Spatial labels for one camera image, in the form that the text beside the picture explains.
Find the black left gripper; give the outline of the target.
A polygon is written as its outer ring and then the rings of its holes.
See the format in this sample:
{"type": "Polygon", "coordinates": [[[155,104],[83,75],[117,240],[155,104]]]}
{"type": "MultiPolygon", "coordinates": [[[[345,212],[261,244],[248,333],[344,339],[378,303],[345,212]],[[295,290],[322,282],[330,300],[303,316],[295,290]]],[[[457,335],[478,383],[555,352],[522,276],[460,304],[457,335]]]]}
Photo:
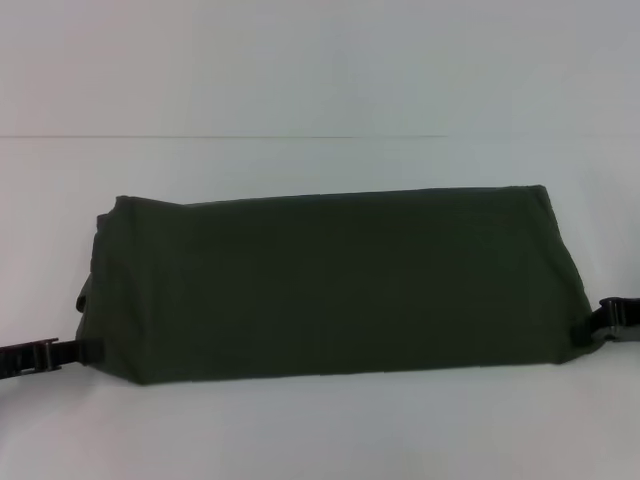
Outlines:
{"type": "Polygon", "coordinates": [[[104,360],[101,339],[58,342],[50,338],[0,347],[0,380],[51,372],[55,364],[98,364],[104,360]]]}

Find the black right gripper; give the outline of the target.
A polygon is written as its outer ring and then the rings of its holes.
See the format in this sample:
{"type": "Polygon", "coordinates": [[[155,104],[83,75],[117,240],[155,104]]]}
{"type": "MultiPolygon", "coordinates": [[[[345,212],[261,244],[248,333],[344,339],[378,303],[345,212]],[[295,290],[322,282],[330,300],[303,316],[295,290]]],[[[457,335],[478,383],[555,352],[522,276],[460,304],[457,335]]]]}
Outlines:
{"type": "Polygon", "coordinates": [[[600,301],[598,319],[571,328],[574,346],[609,342],[640,342],[640,298],[609,297],[600,301]]]}

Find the dark green t-shirt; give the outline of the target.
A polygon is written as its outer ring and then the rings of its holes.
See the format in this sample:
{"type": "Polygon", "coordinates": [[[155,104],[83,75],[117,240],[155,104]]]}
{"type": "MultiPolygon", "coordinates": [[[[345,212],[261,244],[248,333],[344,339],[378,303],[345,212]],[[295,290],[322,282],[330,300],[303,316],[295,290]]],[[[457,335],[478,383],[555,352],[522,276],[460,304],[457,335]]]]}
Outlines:
{"type": "Polygon", "coordinates": [[[140,385],[559,364],[590,313],[541,186],[119,197],[78,304],[140,385]]]}

